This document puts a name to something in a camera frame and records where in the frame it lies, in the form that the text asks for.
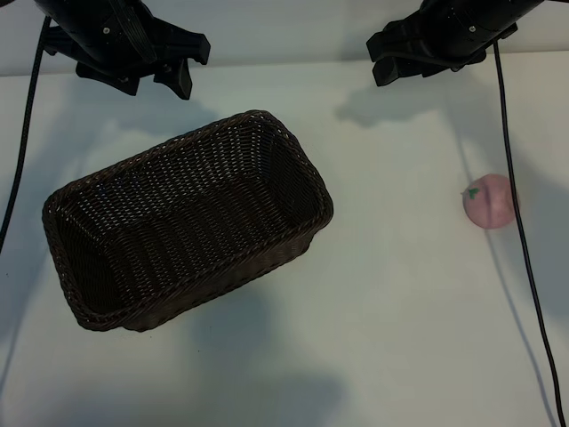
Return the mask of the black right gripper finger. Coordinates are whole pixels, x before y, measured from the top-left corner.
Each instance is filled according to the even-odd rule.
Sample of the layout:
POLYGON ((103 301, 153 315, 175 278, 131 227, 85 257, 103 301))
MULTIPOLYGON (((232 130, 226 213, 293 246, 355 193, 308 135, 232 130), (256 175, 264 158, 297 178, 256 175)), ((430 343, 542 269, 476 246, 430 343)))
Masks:
POLYGON ((382 56, 373 66, 373 77, 378 87, 390 85, 400 78, 399 61, 397 57, 382 56))
POLYGON ((438 73, 448 70, 445 64, 426 62, 423 60, 402 59, 402 77, 432 77, 438 73))

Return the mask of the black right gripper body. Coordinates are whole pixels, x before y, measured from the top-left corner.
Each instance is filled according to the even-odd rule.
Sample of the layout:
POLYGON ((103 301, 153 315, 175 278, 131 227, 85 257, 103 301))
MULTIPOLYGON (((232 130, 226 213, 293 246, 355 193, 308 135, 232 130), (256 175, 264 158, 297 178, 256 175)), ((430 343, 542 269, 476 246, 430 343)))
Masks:
POLYGON ((496 40, 517 31, 503 1, 424 1, 418 11, 389 22, 366 42, 372 62, 382 56, 445 64, 457 71, 485 59, 496 40))

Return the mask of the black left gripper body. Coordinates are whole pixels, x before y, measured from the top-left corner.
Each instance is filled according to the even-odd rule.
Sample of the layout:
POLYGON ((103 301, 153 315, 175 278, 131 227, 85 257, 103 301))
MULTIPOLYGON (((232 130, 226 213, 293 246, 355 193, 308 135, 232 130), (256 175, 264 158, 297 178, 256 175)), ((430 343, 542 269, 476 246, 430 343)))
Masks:
POLYGON ((145 77, 191 59, 205 65, 210 43, 153 15, 142 1, 37 1, 57 26, 46 47, 110 77, 145 77))

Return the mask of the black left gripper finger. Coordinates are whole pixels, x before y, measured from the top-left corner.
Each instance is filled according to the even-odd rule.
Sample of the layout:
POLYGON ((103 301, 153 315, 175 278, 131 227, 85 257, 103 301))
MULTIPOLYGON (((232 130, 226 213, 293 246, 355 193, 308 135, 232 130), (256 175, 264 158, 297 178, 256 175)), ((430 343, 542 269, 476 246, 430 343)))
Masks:
POLYGON ((165 63, 154 75, 154 82, 171 89, 180 99, 189 99, 193 83, 185 58, 165 63))
POLYGON ((107 76, 98 70, 88 67, 82 63, 76 64, 76 74, 81 78, 94 80, 111 86, 118 91, 130 96, 135 96, 137 94, 140 84, 140 80, 137 77, 130 78, 107 76))

